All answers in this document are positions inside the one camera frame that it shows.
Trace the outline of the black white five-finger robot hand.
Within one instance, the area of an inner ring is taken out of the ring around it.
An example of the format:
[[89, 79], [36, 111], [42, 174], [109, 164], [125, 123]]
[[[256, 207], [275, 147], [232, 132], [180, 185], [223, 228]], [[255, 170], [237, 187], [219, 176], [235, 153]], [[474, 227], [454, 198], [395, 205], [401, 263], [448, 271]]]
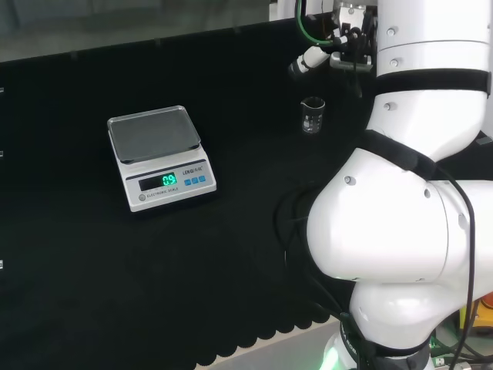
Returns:
[[307, 2], [294, 2], [297, 31], [310, 47], [289, 67], [298, 78], [327, 62], [331, 68], [369, 73], [374, 67], [377, 6], [354, 1], [334, 1], [330, 12], [307, 14]]

